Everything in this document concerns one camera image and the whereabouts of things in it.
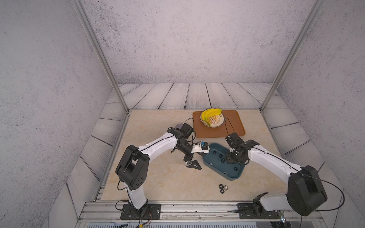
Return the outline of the right aluminium frame post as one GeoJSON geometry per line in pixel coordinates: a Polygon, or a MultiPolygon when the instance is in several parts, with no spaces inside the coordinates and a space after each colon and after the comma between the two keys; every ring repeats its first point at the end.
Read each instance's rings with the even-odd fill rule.
{"type": "Polygon", "coordinates": [[[268,105],[269,105],[272,97],[274,96],[275,91],[278,89],[280,83],[284,79],[288,69],[290,68],[290,65],[292,64],[293,60],[295,59],[295,57],[300,49],[300,46],[302,45],[302,43],[305,40],[308,33],[310,32],[310,29],[313,26],[313,23],[315,22],[316,18],[318,17],[318,15],[323,7],[324,2],[325,2],[324,0],[314,1],[314,4],[313,4],[311,10],[309,11],[309,14],[303,23],[303,26],[301,27],[290,51],[288,52],[287,57],[285,58],[278,74],[276,75],[276,77],[272,83],[270,90],[268,91],[268,94],[267,94],[264,102],[262,103],[262,105],[259,109],[262,114],[264,113],[265,109],[268,108],[268,105]]]}

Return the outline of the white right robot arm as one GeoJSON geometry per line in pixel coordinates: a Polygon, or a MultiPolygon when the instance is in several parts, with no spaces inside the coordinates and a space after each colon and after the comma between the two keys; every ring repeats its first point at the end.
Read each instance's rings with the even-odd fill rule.
{"type": "Polygon", "coordinates": [[[255,162],[282,179],[287,193],[260,194],[253,200],[254,213],[262,216],[271,211],[293,210],[308,216],[328,200],[317,170],[291,163],[265,149],[254,140],[244,141],[236,133],[225,138],[230,147],[227,162],[246,164],[255,162]]]}

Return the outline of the brown rectangular mat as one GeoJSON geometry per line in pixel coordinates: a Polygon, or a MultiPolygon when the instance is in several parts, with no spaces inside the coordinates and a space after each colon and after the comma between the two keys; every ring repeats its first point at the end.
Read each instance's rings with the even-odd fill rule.
{"type": "Polygon", "coordinates": [[[221,138],[226,137],[231,133],[237,133],[238,136],[245,135],[245,129],[237,111],[223,110],[222,113],[225,117],[225,122],[222,126],[217,128],[204,126],[200,122],[201,113],[202,111],[193,113],[194,130],[197,138],[221,138]]]}

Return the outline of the aluminium frame post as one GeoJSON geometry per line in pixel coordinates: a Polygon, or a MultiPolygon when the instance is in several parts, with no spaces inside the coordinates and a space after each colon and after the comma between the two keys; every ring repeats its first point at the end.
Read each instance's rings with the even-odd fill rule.
{"type": "Polygon", "coordinates": [[[86,34],[87,34],[87,36],[88,36],[88,38],[89,38],[89,40],[90,40],[90,42],[91,42],[91,44],[93,46],[93,49],[94,49],[94,51],[95,51],[95,53],[96,53],[96,55],[97,55],[97,57],[98,57],[98,59],[100,61],[100,63],[102,65],[105,73],[106,73],[106,76],[107,76],[107,78],[108,78],[108,80],[109,80],[109,82],[110,82],[113,90],[115,91],[116,96],[117,96],[119,102],[122,105],[123,110],[126,113],[128,113],[129,112],[129,108],[128,108],[128,106],[127,106],[127,104],[126,104],[126,102],[125,102],[125,100],[123,98],[123,95],[122,95],[122,93],[121,93],[121,91],[119,89],[119,86],[117,84],[117,81],[116,81],[116,79],[114,77],[114,74],[113,74],[113,72],[111,70],[111,67],[110,67],[110,65],[109,65],[109,63],[108,63],[108,61],[107,61],[107,59],[105,57],[105,54],[104,54],[104,52],[102,50],[102,47],[101,47],[101,45],[100,45],[100,43],[98,41],[98,38],[97,38],[97,36],[96,36],[93,28],[92,28],[92,25],[90,23],[90,20],[89,20],[87,14],[86,14],[86,11],[85,11],[85,9],[83,7],[82,1],[80,1],[80,0],[72,0],[71,2],[72,2],[73,6],[74,6],[74,8],[76,10],[76,13],[78,14],[78,17],[79,17],[79,19],[80,19],[80,21],[82,23],[82,26],[83,26],[86,34]]]}
{"type": "Polygon", "coordinates": [[[290,68],[290,65],[292,64],[293,60],[295,59],[295,57],[300,49],[300,46],[302,45],[302,43],[305,40],[308,33],[310,32],[310,29],[313,26],[313,23],[315,22],[316,18],[318,17],[318,15],[323,7],[324,2],[325,2],[324,0],[314,1],[314,4],[313,4],[311,10],[309,11],[309,14],[303,23],[303,26],[301,27],[290,51],[288,52],[287,57],[285,58],[278,74],[276,75],[276,77],[272,83],[270,90],[268,91],[268,94],[267,94],[264,102],[262,103],[262,105],[259,109],[262,114],[264,113],[265,109],[268,108],[268,105],[269,105],[272,97],[274,96],[275,91],[278,89],[280,83],[284,79],[288,69],[290,68]]]}

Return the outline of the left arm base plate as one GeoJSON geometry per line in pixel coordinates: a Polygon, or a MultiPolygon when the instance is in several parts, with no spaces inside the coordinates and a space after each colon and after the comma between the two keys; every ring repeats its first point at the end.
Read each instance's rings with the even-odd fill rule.
{"type": "Polygon", "coordinates": [[[146,203],[142,208],[136,209],[130,203],[123,205],[121,220],[159,220],[161,216],[161,204],[146,203]]]}

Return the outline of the patterned plate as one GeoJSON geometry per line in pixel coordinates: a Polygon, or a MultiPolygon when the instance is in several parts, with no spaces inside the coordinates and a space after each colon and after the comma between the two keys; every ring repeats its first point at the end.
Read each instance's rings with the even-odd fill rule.
{"type": "Polygon", "coordinates": [[[214,116],[210,116],[208,118],[208,121],[206,122],[203,118],[203,113],[201,113],[200,115],[200,122],[207,127],[210,128],[217,128],[220,127],[224,124],[225,122],[225,117],[223,115],[223,113],[219,114],[219,115],[214,115],[214,116]]]}

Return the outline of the lilac ceramic bowl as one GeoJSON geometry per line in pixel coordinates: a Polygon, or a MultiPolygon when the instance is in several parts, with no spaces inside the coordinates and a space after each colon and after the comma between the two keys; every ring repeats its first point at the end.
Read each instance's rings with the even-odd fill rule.
{"type": "Polygon", "coordinates": [[[183,123],[179,123],[175,126],[175,129],[181,129],[183,127],[183,123]]]}

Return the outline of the yellow banana bunch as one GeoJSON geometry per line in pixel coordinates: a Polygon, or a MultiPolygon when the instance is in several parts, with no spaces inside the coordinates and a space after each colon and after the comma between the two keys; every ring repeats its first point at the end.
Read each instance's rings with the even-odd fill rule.
{"type": "Polygon", "coordinates": [[[219,115],[222,113],[222,110],[218,109],[218,108],[211,108],[211,109],[204,110],[202,113],[203,113],[204,120],[207,122],[208,118],[210,116],[219,115]]]}

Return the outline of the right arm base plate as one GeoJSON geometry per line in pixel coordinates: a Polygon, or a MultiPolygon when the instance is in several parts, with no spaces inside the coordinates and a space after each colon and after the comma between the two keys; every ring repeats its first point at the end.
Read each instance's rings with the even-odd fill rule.
{"type": "Polygon", "coordinates": [[[233,213],[237,213],[240,219],[280,219],[278,212],[266,211],[254,203],[239,203],[233,213]]]}

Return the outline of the teal plastic storage box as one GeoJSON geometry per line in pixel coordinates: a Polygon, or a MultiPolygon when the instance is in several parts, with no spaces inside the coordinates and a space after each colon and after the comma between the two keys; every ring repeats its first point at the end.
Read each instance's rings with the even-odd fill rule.
{"type": "Polygon", "coordinates": [[[218,143],[212,143],[209,146],[209,153],[204,154],[202,157],[204,164],[229,181],[234,181],[240,178],[245,165],[239,163],[227,163],[226,153],[230,151],[228,148],[218,143]]]}

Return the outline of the left aluminium frame post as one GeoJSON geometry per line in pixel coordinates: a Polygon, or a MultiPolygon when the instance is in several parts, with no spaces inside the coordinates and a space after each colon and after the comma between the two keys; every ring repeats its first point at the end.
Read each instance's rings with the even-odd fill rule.
{"type": "Polygon", "coordinates": [[[109,65],[109,63],[108,63],[108,61],[107,61],[107,59],[105,57],[105,54],[104,54],[104,52],[102,50],[102,47],[101,47],[101,45],[100,45],[100,43],[98,41],[98,38],[97,38],[97,36],[96,36],[93,28],[92,28],[92,25],[90,23],[90,20],[89,20],[87,14],[86,14],[86,11],[85,11],[85,9],[83,7],[82,1],[80,1],[80,0],[72,0],[71,2],[72,2],[73,6],[74,6],[74,8],[76,10],[76,13],[78,14],[78,17],[79,17],[79,19],[80,19],[80,21],[82,23],[82,26],[83,26],[86,34],[87,34],[87,36],[88,36],[88,38],[89,38],[89,40],[90,40],[90,42],[91,42],[91,44],[93,46],[93,49],[94,49],[94,51],[95,51],[95,53],[96,53],[96,55],[97,55],[97,57],[98,57],[98,59],[100,61],[100,63],[102,65],[105,73],[106,73],[106,76],[107,76],[107,78],[108,78],[108,80],[109,80],[109,82],[110,82],[113,90],[115,91],[116,96],[117,96],[119,102],[122,105],[123,110],[126,113],[128,113],[129,112],[129,108],[128,108],[128,106],[127,106],[127,104],[126,104],[126,102],[125,102],[125,100],[123,98],[123,95],[122,95],[122,93],[121,93],[121,91],[119,89],[119,86],[117,84],[117,81],[116,81],[116,79],[114,77],[114,74],[113,74],[113,72],[111,70],[111,67],[110,67],[110,65],[109,65]]]}

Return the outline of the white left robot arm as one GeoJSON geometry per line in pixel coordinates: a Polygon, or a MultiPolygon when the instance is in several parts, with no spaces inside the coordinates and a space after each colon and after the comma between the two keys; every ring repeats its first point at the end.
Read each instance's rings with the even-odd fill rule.
{"type": "Polygon", "coordinates": [[[127,190],[129,206],[135,211],[145,210],[148,206],[143,184],[147,178],[150,162],[164,152],[179,150],[184,154],[186,167],[202,169],[198,161],[194,160],[194,154],[207,154],[210,148],[207,142],[193,143],[189,140],[193,132],[192,126],[183,123],[176,128],[168,128],[164,135],[150,143],[139,147],[130,145],[126,148],[116,167],[116,175],[127,190]]]}

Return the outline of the aluminium front rail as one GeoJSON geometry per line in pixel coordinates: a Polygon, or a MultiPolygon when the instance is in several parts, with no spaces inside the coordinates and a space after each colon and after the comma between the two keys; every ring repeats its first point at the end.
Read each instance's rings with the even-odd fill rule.
{"type": "Polygon", "coordinates": [[[86,203],[77,228],[325,228],[318,212],[300,216],[279,211],[280,219],[240,219],[237,204],[247,201],[161,201],[159,220],[121,220],[123,202],[86,203]]]}

